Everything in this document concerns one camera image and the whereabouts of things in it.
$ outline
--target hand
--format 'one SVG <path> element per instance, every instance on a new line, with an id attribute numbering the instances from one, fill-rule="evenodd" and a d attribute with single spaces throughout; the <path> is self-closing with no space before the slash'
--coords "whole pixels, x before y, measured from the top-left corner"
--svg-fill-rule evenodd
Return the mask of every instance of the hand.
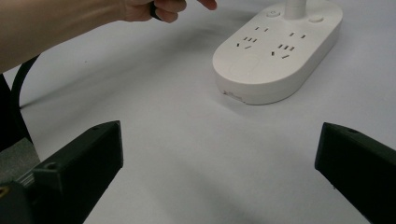
<path id="1" fill-rule="evenodd" d="M 148 21 L 149 3 L 153 0 L 121 0 L 123 9 L 121 10 L 124 21 Z M 204 7 L 214 10 L 217 7 L 216 0 L 198 0 Z M 155 13 L 165 22 L 177 20 L 178 13 L 183 11 L 187 3 L 185 0 L 154 0 L 157 7 Z"/>

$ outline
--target power cord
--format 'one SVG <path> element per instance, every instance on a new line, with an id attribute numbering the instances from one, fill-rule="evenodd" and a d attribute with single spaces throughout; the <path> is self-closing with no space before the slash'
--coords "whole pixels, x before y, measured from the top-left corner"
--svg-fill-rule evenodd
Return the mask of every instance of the power cord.
<path id="1" fill-rule="evenodd" d="M 10 93 L 10 109 L 13 115 L 15 124 L 17 129 L 21 132 L 21 134 L 26 137 L 31 143 L 33 143 L 32 138 L 27 130 L 26 124 L 23 120 L 23 116 L 21 114 L 21 107 L 20 107 L 20 96 L 21 96 L 21 88 L 23 85 L 23 81 L 25 80 L 29 70 L 37 60 L 39 55 L 35 56 L 31 60 L 23 63 L 20 69 L 15 76 L 14 82 L 12 83 L 12 89 Z"/>

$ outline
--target white power strip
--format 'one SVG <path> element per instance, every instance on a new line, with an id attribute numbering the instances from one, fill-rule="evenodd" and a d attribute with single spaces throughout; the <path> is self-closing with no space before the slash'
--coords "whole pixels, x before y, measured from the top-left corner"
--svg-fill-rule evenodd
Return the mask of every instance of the white power strip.
<path id="1" fill-rule="evenodd" d="M 326 0 L 266 8 L 216 50 L 220 91 L 248 105 L 289 97 L 335 44 L 342 18 L 342 9 Z"/>

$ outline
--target white table surface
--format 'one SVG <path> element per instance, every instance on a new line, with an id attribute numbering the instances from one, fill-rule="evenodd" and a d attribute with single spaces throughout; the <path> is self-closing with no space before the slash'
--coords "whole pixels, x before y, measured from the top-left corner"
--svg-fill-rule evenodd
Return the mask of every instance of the white table surface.
<path id="1" fill-rule="evenodd" d="M 124 167 L 86 223 L 368 223 L 314 161 L 325 121 L 396 148 L 396 1 L 332 1 L 338 42 L 271 105 L 221 94 L 211 60 L 275 0 L 189 0 L 173 24 L 115 22 L 46 51 L 21 93 L 40 159 L 120 120 Z"/>

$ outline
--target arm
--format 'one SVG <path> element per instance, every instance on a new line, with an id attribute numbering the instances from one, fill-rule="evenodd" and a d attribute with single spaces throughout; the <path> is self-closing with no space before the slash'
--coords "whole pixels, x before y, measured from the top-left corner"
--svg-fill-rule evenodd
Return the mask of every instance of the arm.
<path id="1" fill-rule="evenodd" d="M 113 21 L 147 21 L 152 0 L 1 0 L 0 73 L 68 39 Z M 216 0 L 199 0 L 208 9 Z M 185 0 L 155 0 L 157 15 L 177 19 Z"/>

